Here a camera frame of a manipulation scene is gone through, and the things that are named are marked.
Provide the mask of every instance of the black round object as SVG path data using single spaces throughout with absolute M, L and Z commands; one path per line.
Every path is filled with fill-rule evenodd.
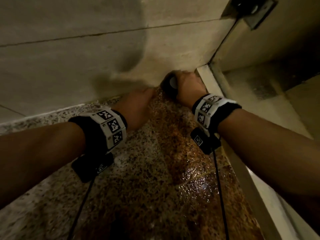
M 167 96 L 176 99 L 178 95 L 178 81 L 174 72 L 169 72 L 160 84 L 160 87 Z

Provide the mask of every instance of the forearm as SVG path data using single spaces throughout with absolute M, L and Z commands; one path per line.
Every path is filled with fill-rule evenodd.
M 0 208 L 80 156 L 86 141 L 71 122 L 0 137 Z
M 320 196 L 320 147 L 302 135 L 236 109 L 218 132 L 242 161 L 276 190 Z

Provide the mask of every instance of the brown granite floor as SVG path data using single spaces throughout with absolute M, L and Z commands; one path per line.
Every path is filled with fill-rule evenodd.
M 66 121 L 100 105 L 2 130 Z M 151 106 L 150 121 L 128 135 L 115 163 L 95 179 L 75 239 L 225 239 L 215 167 L 190 138 L 192 113 L 161 92 Z M 223 150 L 216 154 L 230 239 L 263 239 Z M 0 211 L 0 238 L 66 239 L 87 188 L 66 165 Z

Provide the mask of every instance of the wire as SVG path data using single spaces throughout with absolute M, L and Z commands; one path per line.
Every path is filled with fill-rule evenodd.
M 77 213 L 77 215 L 75 216 L 75 219 L 74 219 L 74 221 L 73 221 L 73 223 L 72 223 L 72 226 L 71 226 L 71 228 L 70 228 L 70 231 L 69 231 L 69 235 L 68 235 L 67 240 L 71 240 L 71 239 L 73 238 L 73 232 L 74 232 L 74 230 L 75 230 L 75 228 L 76 228 L 76 225 L 77 225 L 77 223 L 78 223 L 78 219 L 79 219 L 79 216 L 80 216 L 80 214 L 81 214 L 81 212 L 82 212 L 82 208 L 83 208 L 83 206 L 85 205 L 85 202 L 86 202 L 86 200 L 87 200 L 87 198 L 88 198 L 88 195 L 89 195 L 89 193 L 90 193 L 90 191 L 91 191 L 92 186 L 94 185 L 94 180 L 95 180 L 95 178 L 96 178 L 96 177 L 94 177 L 93 180 L 91 180 L 91 182 L 90 182 L 90 185 L 89 185 L 89 187 L 88 187 L 88 190 L 87 190 L 87 192 L 86 192 L 86 194 L 85 194 L 85 196 L 84 196 L 84 198 L 83 198 L 83 200 L 82 200 L 82 203 L 81 203 L 81 205 L 80 205 L 80 207 L 79 207 L 78 213 Z
M 220 196 L 220 204 L 221 204 L 222 219 L 223 219 L 223 224 L 224 224 L 224 231 L 226 233 L 226 240 L 229 240 L 229 231 L 228 231 L 228 225 L 227 225 L 226 211 L 224 209 L 223 198 L 222 198 L 222 190 L 221 190 L 221 184 L 220 184 L 220 178 L 219 178 L 217 158 L 216 158 L 216 153 L 214 150 L 212 153 L 213 153 L 214 166 L 216 167 L 216 175 L 217 175 L 218 191 L 219 191 L 219 196 Z

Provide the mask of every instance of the wet granite surface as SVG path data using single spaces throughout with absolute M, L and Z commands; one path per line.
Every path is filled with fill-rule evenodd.
M 0 133 L 67 121 L 113 104 L 91 103 L 0 127 Z M 164 98 L 94 181 L 74 239 L 225 239 L 214 163 L 190 138 L 192 113 Z M 229 161 L 216 151 L 230 239 L 263 239 Z M 70 164 L 0 211 L 0 239 L 66 239 L 88 189 Z

